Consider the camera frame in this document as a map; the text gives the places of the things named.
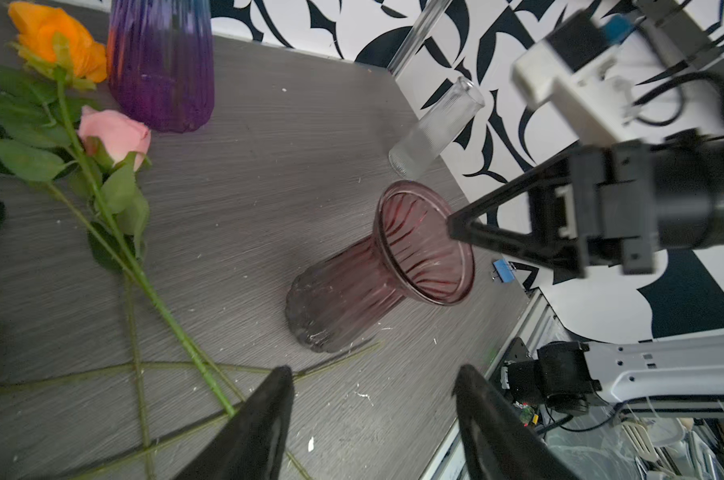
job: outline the purple and blue gradient vase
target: purple and blue gradient vase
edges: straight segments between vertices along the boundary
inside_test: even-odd
[[[108,84],[122,110],[159,131],[198,129],[215,103],[208,0],[113,0]]]

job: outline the red object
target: red object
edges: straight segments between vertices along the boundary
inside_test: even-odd
[[[298,341],[337,352],[406,296],[455,305],[471,291],[471,246],[447,236],[447,202],[398,181],[380,197],[373,234],[306,269],[287,293],[285,317]]]

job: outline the yellow object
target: yellow object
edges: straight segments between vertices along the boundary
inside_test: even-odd
[[[106,47],[62,8],[12,2],[8,13],[20,32],[18,54],[39,73],[54,78],[55,67],[61,66],[79,88],[94,88],[106,79]]]

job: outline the gray wooden table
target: gray wooden table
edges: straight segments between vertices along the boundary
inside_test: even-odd
[[[0,63],[20,65],[5,45],[14,35],[5,8],[0,2]],[[66,8],[105,41],[106,14]],[[215,69],[210,123],[156,134],[154,168],[140,175],[151,206],[146,272],[215,360],[299,370],[327,356],[290,336],[283,317],[290,283],[369,234],[378,196],[397,179],[386,152],[415,115],[377,68],[216,38]],[[455,208],[465,204],[441,160],[423,182]],[[0,177],[0,200],[8,208],[0,232],[0,383],[129,362],[120,278],[91,259],[82,228],[62,205],[11,178]],[[455,417],[458,367],[486,368],[526,304],[517,283],[491,282],[493,254],[475,256],[466,302],[405,300],[365,334],[385,340],[382,349],[297,384],[287,446],[314,478],[421,474]],[[142,296],[137,317],[145,360],[187,359]],[[220,410],[194,370],[145,375],[154,438]],[[234,378],[244,392],[262,379]],[[159,478],[174,475],[220,425],[160,449]],[[58,476],[139,444],[127,372],[0,394],[2,477]],[[299,478],[288,464],[282,478]],[[142,462],[132,462],[106,476],[142,475]]]

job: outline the artificial flower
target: artificial flower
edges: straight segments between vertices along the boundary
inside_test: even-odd
[[[94,88],[106,79],[106,47],[62,8],[12,2],[8,13],[20,32],[14,46],[32,68],[54,78],[60,66],[78,88]]]
[[[95,155],[99,138],[114,165],[120,163],[130,152],[135,156],[135,171],[145,159],[151,143],[151,130],[139,121],[127,117],[116,110],[97,111],[88,105],[81,108],[79,138],[84,143],[88,155]]]

